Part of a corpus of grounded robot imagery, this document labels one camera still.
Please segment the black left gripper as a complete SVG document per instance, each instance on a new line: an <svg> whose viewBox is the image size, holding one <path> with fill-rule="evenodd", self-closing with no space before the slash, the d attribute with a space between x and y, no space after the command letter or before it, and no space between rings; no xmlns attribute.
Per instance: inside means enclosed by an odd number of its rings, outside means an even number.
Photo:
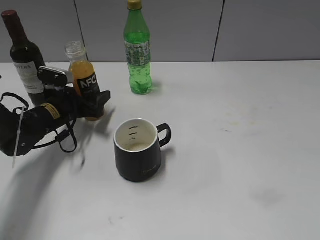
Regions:
<svg viewBox="0 0 320 240"><path fill-rule="evenodd" d="M48 110L54 120L74 118L101 118L105 105L111 99L109 90L96 94L92 99L79 96L73 87L59 90L44 89L43 107Z"/></svg>

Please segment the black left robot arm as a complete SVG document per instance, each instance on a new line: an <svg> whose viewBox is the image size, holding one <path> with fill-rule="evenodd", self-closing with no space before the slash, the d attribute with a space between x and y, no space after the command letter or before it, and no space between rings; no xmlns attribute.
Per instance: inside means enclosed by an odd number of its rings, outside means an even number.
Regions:
<svg viewBox="0 0 320 240"><path fill-rule="evenodd" d="M100 92L93 101L77 95L73 87L62 90L46 89L43 104L32 109L19 95L5 92L2 98L12 97L23 105L13 111L0 106L0 150L9 157L24 156L31 150L77 139L74 126L79 118L99 118L111 99L109 90Z"/></svg>

